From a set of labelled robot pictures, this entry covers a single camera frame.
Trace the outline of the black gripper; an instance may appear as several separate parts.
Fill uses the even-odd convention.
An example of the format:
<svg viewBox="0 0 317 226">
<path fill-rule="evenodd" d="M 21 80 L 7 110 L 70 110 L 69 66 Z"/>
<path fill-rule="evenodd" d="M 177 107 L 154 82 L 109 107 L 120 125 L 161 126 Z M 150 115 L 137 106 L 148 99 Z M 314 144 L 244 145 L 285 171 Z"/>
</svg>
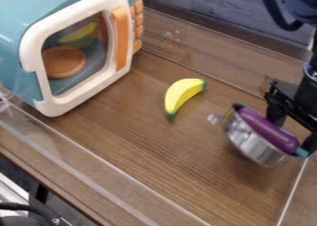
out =
<svg viewBox="0 0 317 226">
<path fill-rule="evenodd" d="M 303 148 L 314 154 L 317 150 L 317 96 L 314 99 L 297 95 L 299 86 L 280 80 L 271 81 L 271 89 L 264 97 L 268 103 L 267 119 L 283 126 L 292 117 L 311 132 Z"/>
</svg>

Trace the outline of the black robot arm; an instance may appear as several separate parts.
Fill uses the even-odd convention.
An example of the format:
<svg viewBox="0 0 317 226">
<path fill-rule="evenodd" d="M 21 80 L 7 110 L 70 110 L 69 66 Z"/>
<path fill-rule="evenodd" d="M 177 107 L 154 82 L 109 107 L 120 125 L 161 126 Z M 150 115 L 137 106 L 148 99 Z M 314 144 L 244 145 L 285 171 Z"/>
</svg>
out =
<svg viewBox="0 0 317 226">
<path fill-rule="evenodd" d="M 306 25 L 315 29 L 310 56 L 303 67 L 299 84 L 275 80 L 265 93 L 267 118 L 283 127 L 291 117 L 310 131 L 304 143 L 292 151 L 297 157 L 311 157 L 317 152 L 317 0 L 280 0 L 293 21 L 288 22 L 276 0 L 261 0 L 276 26 L 288 32 L 299 31 Z"/>
</svg>

